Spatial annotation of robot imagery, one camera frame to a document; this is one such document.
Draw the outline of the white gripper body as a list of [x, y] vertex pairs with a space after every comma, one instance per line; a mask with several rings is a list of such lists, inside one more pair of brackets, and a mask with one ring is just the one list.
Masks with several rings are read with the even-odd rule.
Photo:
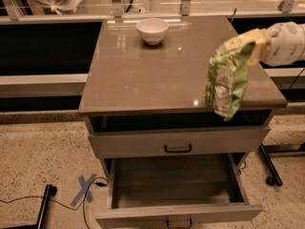
[[276, 23], [267, 29], [270, 37], [261, 61], [271, 67], [305, 60], [305, 24]]

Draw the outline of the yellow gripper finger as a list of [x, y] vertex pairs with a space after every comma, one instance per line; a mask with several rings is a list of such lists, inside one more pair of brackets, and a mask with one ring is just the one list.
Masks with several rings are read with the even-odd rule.
[[254, 29], [239, 34], [222, 44], [223, 52], [230, 52], [238, 49], [242, 49], [244, 46], [255, 43], [257, 45], [265, 45], [269, 41], [270, 37], [266, 29]]
[[265, 58], [268, 46], [266, 44], [255, 44], [251, 56], [248, 60], [249, 66], [255, 66], [261, 59]]

